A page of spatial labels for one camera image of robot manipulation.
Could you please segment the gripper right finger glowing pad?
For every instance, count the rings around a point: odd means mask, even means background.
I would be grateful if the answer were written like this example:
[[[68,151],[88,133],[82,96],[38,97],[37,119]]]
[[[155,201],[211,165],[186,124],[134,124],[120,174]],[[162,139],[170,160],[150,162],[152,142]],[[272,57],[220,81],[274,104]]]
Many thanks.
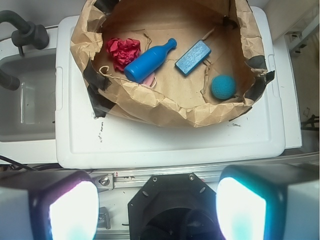
[[[216,214],[227,240],[318,240],[320,168],[229,165],[217,185]]]

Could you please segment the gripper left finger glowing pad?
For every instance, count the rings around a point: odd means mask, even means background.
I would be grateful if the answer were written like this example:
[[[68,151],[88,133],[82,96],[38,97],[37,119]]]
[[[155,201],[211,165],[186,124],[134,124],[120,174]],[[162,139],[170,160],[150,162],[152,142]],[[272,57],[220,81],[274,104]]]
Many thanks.
[[[2,240],[92,240],[99,194],[84,170],[0,174]]]

